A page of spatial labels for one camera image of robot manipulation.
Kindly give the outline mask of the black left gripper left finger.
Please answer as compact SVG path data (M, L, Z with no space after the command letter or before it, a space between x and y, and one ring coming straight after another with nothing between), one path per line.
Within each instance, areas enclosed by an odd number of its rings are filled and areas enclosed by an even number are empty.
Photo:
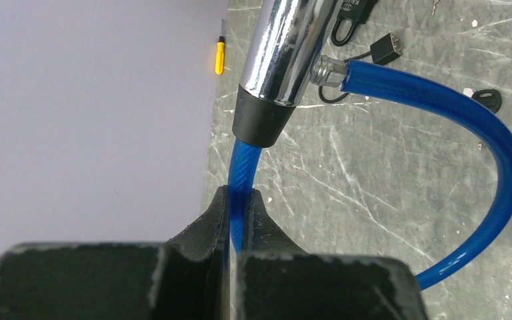
M228 319L229 196L150 243L22 243L0 256L0 319Z

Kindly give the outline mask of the yellow screwdriver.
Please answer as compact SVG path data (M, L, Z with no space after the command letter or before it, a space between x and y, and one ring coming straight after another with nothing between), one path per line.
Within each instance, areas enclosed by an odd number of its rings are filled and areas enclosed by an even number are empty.
M217 75L222 75L225 70L225 20L221 20L221 34L218 38L215 52L215 68Z

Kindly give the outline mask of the blue cable lock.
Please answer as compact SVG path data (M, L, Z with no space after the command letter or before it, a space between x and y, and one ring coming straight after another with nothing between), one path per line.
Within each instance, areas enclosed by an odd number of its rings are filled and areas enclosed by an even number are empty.
M512 217L512 132L488 108L434 81L356 60L322 55L340 1L264 1L237 90L228 174L230 238L241 251L248 242L245 212L259 158L273 146L308 86L415 107L456 122L486 143L495 158L495 198L481 224L451 254L417 275L422 289L448 278L484 251Z

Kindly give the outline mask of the black head key on table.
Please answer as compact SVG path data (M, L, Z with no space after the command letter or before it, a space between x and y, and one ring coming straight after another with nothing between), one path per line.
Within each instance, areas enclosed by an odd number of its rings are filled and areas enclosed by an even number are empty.
M494 114L498 113L502 106L503 100L501 93L496 89L482 89L475 91L471 88L464 88L463 94L482 104Z

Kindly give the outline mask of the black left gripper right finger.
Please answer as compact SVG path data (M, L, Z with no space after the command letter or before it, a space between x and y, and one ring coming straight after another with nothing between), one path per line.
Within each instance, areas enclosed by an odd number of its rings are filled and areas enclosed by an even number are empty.
M391 257L308 253L247 199L235 276L236 319L426 319L420 286Z

